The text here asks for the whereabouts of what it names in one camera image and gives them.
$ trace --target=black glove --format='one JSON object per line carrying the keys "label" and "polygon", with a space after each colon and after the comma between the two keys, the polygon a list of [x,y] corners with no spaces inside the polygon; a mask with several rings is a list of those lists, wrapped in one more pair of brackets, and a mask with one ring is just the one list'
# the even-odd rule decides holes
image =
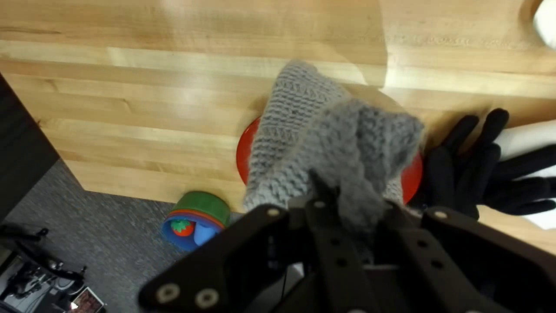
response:
{"label": "black glove", "polygon": [[500,160],[500,148],[493,141],[505,127],[507,118],[505,109],[488,113],[483,132],[472,148],[458,153],[479,122],[474,115],[460,118],[444,141],[425,153],[423,179],[410,205],[417,208],[443,205],[477,219],[476,205]]}
{"label": "black glove", "polygon": [[556,165],[556,146],[500,162],[488,181],[481,203],[512,215],[556,208],[556,202],[547,200],[556,198],[556,177],[519,179],[552,165]]}

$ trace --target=white object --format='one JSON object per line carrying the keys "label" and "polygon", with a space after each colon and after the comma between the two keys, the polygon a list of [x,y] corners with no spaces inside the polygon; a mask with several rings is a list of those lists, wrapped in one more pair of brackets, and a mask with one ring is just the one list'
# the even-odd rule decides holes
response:
{"label": "white object", "polygon": [[[556,144],[556,120],[505,128],[495,142],[502,149],[502,160]],[[547,167],[526,177],[556,177],[556,167]],[[542,229],[556,228],[556,210],[529,214],[524,217]]]}
{"label": "white object", "polygon": [[556,50],[556,0],[543,0],[538,5],[533,26],[543,43]]}

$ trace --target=gray knitted hat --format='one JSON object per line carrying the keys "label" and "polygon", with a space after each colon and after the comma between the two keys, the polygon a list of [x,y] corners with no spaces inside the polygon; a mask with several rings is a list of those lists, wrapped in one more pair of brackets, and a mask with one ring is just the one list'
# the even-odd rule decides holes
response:
{"label": "gray knitted hat", "polygon": [[288,207],[311,193],[309,170],[338,188],[338,215],[354,233],[368,235],[399,200],[399,174],[417,153],[422,123],[406,113],[352,99],[316,68],[291,61],[276,78],[255,134],[246,210]]}

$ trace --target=wooden floor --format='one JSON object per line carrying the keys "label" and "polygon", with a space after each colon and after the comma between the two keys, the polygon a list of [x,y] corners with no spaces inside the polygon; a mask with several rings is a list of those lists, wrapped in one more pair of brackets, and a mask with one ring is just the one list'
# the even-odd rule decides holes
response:
{"label": "wooden floor", "polygon": [[[234,146],[288,59],[397,102],[432,142],[495,106],[512,125],[556,118],[556,52],[529,26],[535,5],[1,0],[0,71],[85,189],[168,202],[206,189],[239,208]],[[556,231],[484,221],[556,254]]]}

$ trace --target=black metal frame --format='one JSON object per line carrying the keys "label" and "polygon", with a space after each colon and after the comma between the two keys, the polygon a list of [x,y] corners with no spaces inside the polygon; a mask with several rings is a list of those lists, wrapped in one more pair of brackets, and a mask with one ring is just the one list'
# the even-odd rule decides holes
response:
{"label": "black metal frame", "polygon": [[[392,208],[375,233],[375,262],[364,266],[333,203],[248,212],[144,285],[140,308],[241,311],[288,264],[302,262],[305,276],[272,311],[556,311],[556,257],[543,250],[448,208],[420,221]],[[203,290],[212,290],[208,306],[199,306]]]}

